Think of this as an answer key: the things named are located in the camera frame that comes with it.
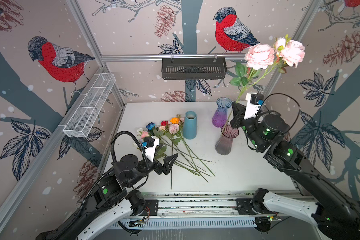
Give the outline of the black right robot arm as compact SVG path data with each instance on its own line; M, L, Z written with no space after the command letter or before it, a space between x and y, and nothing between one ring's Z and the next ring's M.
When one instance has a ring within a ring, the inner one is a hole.
M315 202L279 196L259 188L251 201L237 210L244 214L282 213L317 227L331 240L360 240L360 201L348 197L311 164L305 154L284 137L291 129L277 111L259 111L245 118L249 107L233 103L231 127L242 128L248 147L263 153L275 169L304 187Z

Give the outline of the pink peony spray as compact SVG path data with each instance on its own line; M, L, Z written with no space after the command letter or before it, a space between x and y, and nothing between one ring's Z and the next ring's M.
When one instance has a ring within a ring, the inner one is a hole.
M216 175L207 165L207 163L210 163L210 161L201 159L187 144L186 139L182 133L183 125L184 122L182 121L179 125L172 124L170 122L166 136L171 139L171 142L176 146L175 149L179 150L181 155L188 162L190 167L186 168L189 169L190 172L202 177L204 180L206 180L205 176L215 177Z
M230 84L240 89L236 101L242 95L267 75L278 71L287 72L287 67L296 68L305 57L305 47L302 43L292 40L288 35L278 38L272 46L256 44L249 47L245 54L246 64L236 63L236 77Z

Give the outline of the orange artificial rose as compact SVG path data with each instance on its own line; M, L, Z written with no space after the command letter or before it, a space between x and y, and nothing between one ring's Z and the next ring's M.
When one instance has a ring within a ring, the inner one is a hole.
M171 122L172 124L177 124L177 125L179 125L180 122L181 122L181 120L180 120L180 118L174 117L174 118L172 118L172 119L170 120L170 122Z

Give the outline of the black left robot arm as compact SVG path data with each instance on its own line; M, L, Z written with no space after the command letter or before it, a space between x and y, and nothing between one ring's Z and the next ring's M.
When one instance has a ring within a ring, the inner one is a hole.
M161 163L125 155L91 187L80 207L55 230L40 233L38 240L93 240L114 223L141 214L146 201L133 186L152 171L168 175L178 155Z

